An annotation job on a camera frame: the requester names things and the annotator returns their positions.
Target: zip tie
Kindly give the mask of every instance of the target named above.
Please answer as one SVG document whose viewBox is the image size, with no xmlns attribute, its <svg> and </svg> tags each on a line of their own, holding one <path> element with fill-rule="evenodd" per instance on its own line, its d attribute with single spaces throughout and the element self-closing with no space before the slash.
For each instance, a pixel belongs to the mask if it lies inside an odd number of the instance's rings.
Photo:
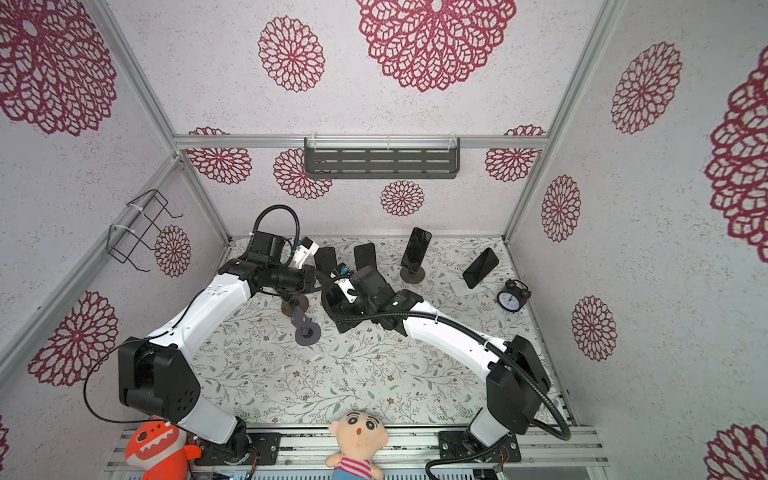
<svg viewBox="0 0 768 480">
<path fill-rule="evenodd" d="M 136 230 L 132 228 L 128 228 L 125 225 L 112 225 L 112 228 L 122 228 L 122 229 L 128 230 L 131 233 L 136 233 Z"/>
</svg>

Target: clock face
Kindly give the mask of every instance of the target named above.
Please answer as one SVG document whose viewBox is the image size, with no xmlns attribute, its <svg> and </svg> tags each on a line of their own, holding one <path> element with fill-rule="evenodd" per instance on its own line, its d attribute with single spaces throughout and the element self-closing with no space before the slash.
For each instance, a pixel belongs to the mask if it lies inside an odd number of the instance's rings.
<svg viewBox="0 0 768 480">
<path fill-rule="evenodd" d="M 517 312 L 520 310 L 520 300 L 509 292 L 501 292 L 498 295 L 498 302 L 502 305 L 504 310 L 510 312 Z"/>
</svg>

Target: smartphone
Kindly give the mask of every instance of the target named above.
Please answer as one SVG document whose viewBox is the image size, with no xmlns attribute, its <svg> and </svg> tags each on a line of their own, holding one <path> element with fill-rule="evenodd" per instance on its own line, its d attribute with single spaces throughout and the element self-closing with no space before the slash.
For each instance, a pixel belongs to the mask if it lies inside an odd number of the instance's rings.
<svg viewBox="0 0 768 480">
<path fill-rule="evenodd" d="M 475 288 L 497 265 L 498 257 L 489 247 L 480 253 L 480 257 L 477 257 L 467 270 L 464 270 L 462 276 L 469 288 Z"/>
<path fill-rule="evenodd" d="M 376 245 L 373 243 L 364 243 L 354 248 L 355 250 L 355 268 L 360 270 L 364 266 L 376 268 Z"/>
<path fill-rule="evenodd" d="M 400 265 L 412 272 L 417 271 L 422 265 L 431 239 L 432 234 L 430 232 L 418 227 L 414 228 L 411 232 L 411 237 L 408 239 L 406 252 L 403 254 L 402 260 L 400 260 Z"/>
<path fill-rule="evenodd" d="M 333 247 L 321 247 L 315 252 L 315 268 L 330 276 L 331 270 L 336 268 L 336 249 Z"/>
</svg>

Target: table surface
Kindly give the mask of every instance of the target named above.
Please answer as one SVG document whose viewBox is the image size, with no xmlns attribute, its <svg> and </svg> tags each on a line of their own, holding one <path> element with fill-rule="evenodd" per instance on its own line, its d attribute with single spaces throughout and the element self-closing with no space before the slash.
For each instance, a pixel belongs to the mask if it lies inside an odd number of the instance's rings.
<svg viewBox="0 0 768 480">
<path fill-rule="evenodd" d="M 531 341 L 552 379 L 548 395 L 567 415 L 528 309 L 509 313 L 495 302 L 504 282 L 515 277 L 501 238 L 433 238 L 422 263 L 426 278 L 412 286 L 399 276 L 406 238 L 314 240 L 335 247 L 338 261 L 350 266 L 355 265 L 353 247 L 373 242 L 379 271 L 395 291 L 409 288 L 492 336 Z M 246 243 L 239 240 L 232 257 Z M 450 283 L 461 280 L 462 271 L 487 247 L 499 265 L 474 293 L 456 296 Z M 485 406 L 485 384 L 460 362 L 370 322 L 339 334 L 323 312 L 319 293 L 308 297 L 307 315 L 322 327 L 318 343 L 298 345 L 280 298 L 256 295 L 224 320 L 194 357 L 203 394 L 250 424 L 328 423 L 352 410 L 366 410 L 389 424 L 469 423 Z M 543 409 L 537 417 L 553 423 Z"/>
</svg>

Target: alarm clock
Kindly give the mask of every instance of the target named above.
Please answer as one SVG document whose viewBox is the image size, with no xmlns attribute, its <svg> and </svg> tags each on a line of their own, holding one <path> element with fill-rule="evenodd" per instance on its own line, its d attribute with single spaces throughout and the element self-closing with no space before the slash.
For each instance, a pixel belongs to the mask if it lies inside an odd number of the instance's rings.
<svg viewBox="0 0 768 480">
<path fill-rule="evenodd" d="M 515 313 L 522 309 L 529 298 L 531 298 L 531 291 L 528 285 L 517 279 L 509 279 L 496 296 L 496 301 L 504 310 Z"/>
</svg>

